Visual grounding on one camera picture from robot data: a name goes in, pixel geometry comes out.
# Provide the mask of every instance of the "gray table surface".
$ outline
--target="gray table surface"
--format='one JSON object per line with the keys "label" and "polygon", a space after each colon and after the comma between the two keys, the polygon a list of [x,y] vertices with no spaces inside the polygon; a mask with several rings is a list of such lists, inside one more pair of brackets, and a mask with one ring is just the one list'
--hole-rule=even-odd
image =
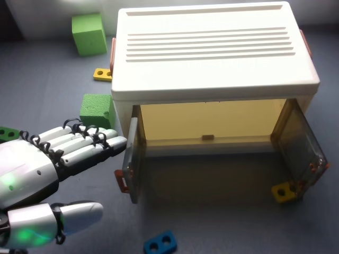
{"label": "gray table surface", "polygon": [[[142,253],[143,242],[172,230],[184,253],[339,252],[339,36],[307,32],[322,84],[306,117],[331,168],[304,200],[280,206],[270,193],[283,181],[275,154],[148,160],[143,195],[133,205],[114,178],[123,154],[62,182],[46,201],[98,201],[104,216],[62,246],[30,253]],[[0,125],[31,134],[77,117],[85,93],[109,94],[95,82],[109,54],[79,57],[72,41],[0,45]]]}

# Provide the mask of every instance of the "yellow block with holes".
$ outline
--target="yellow block with holes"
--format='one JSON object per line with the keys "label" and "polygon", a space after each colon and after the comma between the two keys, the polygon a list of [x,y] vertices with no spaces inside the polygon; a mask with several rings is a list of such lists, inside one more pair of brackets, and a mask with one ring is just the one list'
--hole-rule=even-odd
{"label": "yellow block with holes", "polygon": [[297,198],[296,193],[291,191],[290,184],[288,182],[273,186],[271,191],[278,203],[285,203]]}
{"label": "yellow block with holes", "polygon": [[112,81],[112,74],[110,69],[96,68],[93,74],[94,80],[98,81]]}

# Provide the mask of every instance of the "green block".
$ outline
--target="green block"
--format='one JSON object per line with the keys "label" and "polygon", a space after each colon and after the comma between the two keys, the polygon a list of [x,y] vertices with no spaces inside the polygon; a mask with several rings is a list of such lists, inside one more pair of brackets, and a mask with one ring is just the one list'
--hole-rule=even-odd
{"label": "green block", "polygon": [[19,132],[16,129],[6,128],[0,126],[0,143],[15,140],[19,138]]}
{"label": "green block", "polygon": [[115,109],[111,95],[85,94],[80,119],[85,126],[96,125],[105,129],[113,129]]}
{"label": "green block", "polygon": [[80,56],[98,55],[107,52],[101,14],[72,17],[72,33]]}

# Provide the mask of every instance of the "white wall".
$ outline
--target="white wall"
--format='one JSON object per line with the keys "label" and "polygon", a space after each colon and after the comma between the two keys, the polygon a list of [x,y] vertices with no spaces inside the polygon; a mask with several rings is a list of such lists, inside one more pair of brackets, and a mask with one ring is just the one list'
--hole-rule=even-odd
{"label": "white wall", "polygon": [[[114,35],[118,10],[265,0],[6,0],[26,39],[70,37],[71,17],[100,12],[106,35]],[[299,25],[339,22],[339,0],[288,0]]]}

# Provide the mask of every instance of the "dark green block with holes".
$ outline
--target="dark green block with holes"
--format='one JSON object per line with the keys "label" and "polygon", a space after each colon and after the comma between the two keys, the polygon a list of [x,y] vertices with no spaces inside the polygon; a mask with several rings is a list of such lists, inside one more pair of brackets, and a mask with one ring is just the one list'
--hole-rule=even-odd
{"label": "dark green block with holes", "polygon": [[19,132],[20,131],[16,129],[11,129],[11,128],[0,126],[0,143],[18,139],[20,136]]}
{"label": "dark green block with holes", "polygon": [[99,13],[72,17],[72,34],[80,56],[107,52],[105,31]]}
{"label": "dark green block with holes", "polygon": [[115,109],[111,95],[85,94],[81,105],[80,119],[86,125],[113,129]]}

